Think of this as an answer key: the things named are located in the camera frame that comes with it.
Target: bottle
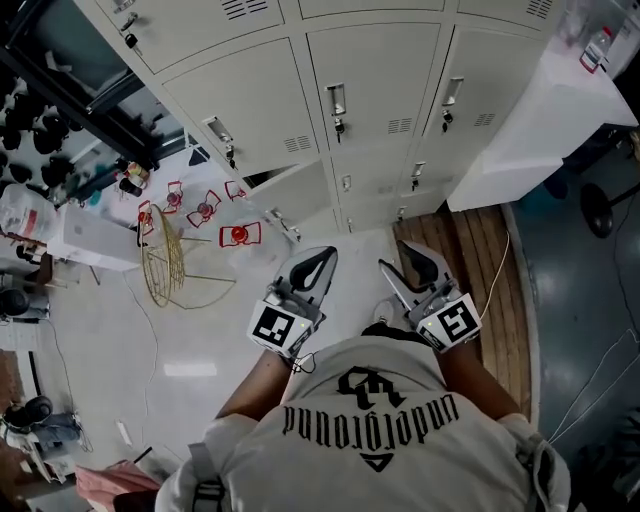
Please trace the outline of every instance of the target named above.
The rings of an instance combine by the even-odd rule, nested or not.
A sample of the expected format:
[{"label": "bottle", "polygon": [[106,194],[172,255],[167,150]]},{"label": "bottle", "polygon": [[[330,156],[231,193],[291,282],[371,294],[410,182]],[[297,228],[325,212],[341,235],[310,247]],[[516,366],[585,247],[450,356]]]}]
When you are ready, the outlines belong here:
[{"label": "bottle", "polygon": [[0,198],[0,226],[5,233],[46,243],[56,233],[58,214],[40,194],[12,184]]},{"label": "bottle", "polygon": [[603,27],[602,30],[591,36],[589,44],[584,49],[580,62],[589,73],[595,73],[600,61],[607,55],[611,47],[611,30]]}]

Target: gold wire chair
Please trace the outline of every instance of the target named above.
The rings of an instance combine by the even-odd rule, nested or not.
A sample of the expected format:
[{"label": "gold wire chair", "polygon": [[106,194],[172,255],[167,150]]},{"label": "gold wire chair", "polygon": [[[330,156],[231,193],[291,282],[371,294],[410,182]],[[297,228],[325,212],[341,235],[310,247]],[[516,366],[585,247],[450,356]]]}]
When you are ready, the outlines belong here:
[{"label": "gold wire chair", "polygon": [[[162,210],[155,204],[150,205],[148,213],[145,213],[139,222],[142,224],[139,232],[144,279],[151,298],[159,307],[163,308],[171,302],[182,309],[204,308],[222,299],[234,287],[235,279],[185,273],[186,252],[183,251],[182,241],[210,243],[211,240],[179,237]],[[153,225],[154,229],[145,234],[145,225]],[[202,306],[186,307],[171,299],[172,292],[183,287],[185,278],[227,282],[231,283],[231,286],[213,302]]]}]

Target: white cloth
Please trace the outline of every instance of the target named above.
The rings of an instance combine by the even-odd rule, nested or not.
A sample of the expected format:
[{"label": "white cloth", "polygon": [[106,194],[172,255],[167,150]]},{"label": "white cloth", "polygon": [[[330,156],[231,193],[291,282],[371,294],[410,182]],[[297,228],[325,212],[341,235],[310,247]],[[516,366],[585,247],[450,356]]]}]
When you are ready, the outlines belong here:
[{"label": "white cloth", "polygon": [[38,437],[32,432],[29,434],[17,434],[7,430],[7,426],[4,423],[0,423],[0,439],[4,439],[11,448],[25,451],[31,448],[27,440],[38,442]]},{"label": "white cloth", "polygon": [[[295,375],[262,421],[215,420],[204,443],[225,510],[525,510],[536,480],[523,452],[530,461],[549,455],[545,508],[563,510],[566,465],[524,416],[491,420],[447,392],[412,345],[343,342],[316,354],[313,373]],[[197,484],[190,460],[164,484],[156,510],[192,510]]]}]

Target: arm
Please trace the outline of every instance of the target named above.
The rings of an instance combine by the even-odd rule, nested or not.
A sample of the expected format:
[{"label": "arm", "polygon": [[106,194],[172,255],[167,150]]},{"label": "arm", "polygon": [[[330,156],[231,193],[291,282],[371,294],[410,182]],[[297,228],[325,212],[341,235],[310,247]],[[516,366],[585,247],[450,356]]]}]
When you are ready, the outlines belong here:
[{"label": "arm", "polygon": [[220,409],[217,418],[240,414],[260,421],[271,409],[280,405],[290,375],[291,367],[275,352],[265,350],[249,375]]},{"label": "arm", "polygon": [[436,353],[447,389],[469,400],[491,419],[520,413],[518,405],[482,366],[472,343],[462,343],[444,354]]}]

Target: white locker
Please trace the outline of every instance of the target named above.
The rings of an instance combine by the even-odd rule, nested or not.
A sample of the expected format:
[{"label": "white locker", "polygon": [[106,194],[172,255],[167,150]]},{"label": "white locker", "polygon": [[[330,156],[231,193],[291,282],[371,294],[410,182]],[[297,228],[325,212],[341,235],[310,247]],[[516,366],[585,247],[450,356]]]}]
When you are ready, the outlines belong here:
[{"label": "white locker", "polygon": [[426,9],[441,11],[444,0],[300,0],[303,18],[377,9]]},{"label": "white locker", "polygon": [[302,240],[328,238],[339,234],[336,213],[333,208],[325,208],[296,225]]},{"label": "white locker", "polygon": [[[308,34],[332,151],[411,139],[438,30],[386,23]],[[336,119],[346,127],[340,143]]]},{"label": "white locker", "polygon": [[340,202],[392,193],[408,149],[408,143],[387,144],[332,156]]},{"label": "white locker", "polygon": [[444,200],[445,197],[440,187],[416,194],[400,196],[396,201],[396,220],[409,219],[411,217],[433,213],[440,208]]},{"label": "white locker", "polygon": [[249,191],[248,197],[262,211],[279,219],[285,229],[293,229],[331,208],[331,196],[320,161],[289,169]]},{"label": "white locker", "polygon": [[564,3],[564,0],[460,0],[458,12],[547,30],[555,28]]},{"label": "white locker", "polygon": [[[230,39],[281,25],[278,0],[97,0],[112,23],[138,39],[137,49],[157,73]],[[125,9],[118,6],[130,4]]]},{"label": "white locker", "polygon": [[392,205],[393,195],[349,201],[342,204],[344,228],[350,233],[354,233],[391,224],[395,220],[390,212]]},{"label": "white locker", "polygon": [[165,84],[220,154],[233,140],[249,176],[310,162],[318,149],[288,39],[234,53]]},{"label": "white locker", "polygon": [[[520,97],[543,49],[543,42],[526,37],[456,27],[425,137],[400,194],[442,185],[469,169]],[[412,190],[417,169],[419,187]]]}]

